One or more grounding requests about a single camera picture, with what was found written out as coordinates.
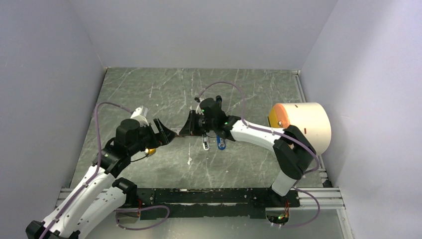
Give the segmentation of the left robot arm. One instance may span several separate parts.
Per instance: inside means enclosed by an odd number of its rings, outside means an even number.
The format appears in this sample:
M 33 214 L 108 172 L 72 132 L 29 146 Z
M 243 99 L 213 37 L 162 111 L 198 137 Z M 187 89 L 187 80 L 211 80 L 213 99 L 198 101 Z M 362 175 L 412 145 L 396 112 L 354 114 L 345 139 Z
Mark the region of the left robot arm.
M 137 185 L 119 174 L 135 154 L 169 144 L 176 133 L 154 120 L 158 132 L 139 119 L 125 119 L 98 153 L 83 179 L 69 196 L 42 221 L 25 229 L 29 239 L 83 239 L 114 210 L 139 209 Z

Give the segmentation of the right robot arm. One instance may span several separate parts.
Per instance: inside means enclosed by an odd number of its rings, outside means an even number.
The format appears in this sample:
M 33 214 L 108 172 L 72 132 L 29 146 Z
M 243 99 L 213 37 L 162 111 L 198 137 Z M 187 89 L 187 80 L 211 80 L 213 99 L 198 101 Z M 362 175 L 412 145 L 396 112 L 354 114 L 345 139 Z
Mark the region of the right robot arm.
M 212 98 L 199 103 L 199 111 L 191 110 L 179 136 L 202 136 L 214 132 L 220 138 L 247 142 L 273 152 L 280 166 L 280 173 L 271 185 L 269 201 L 281 206 L 288 192 L 308 173 L 316 151 L 298 127 L 273 128 L 254 124 L 245 119 L 227 115 Z

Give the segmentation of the small white light-blue stapler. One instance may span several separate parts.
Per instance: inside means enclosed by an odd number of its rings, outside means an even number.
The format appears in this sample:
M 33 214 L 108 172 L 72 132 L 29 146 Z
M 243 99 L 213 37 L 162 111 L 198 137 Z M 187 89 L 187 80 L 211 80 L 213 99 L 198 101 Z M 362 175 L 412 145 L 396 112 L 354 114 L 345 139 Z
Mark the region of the small white light-blue stapler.
M 210 149 L 210 144 L 209 144 L 209 138 L 206 134 L 202 135 L 202 144 L 203 144 L 203 149 L 204 150 L 209 150 Z

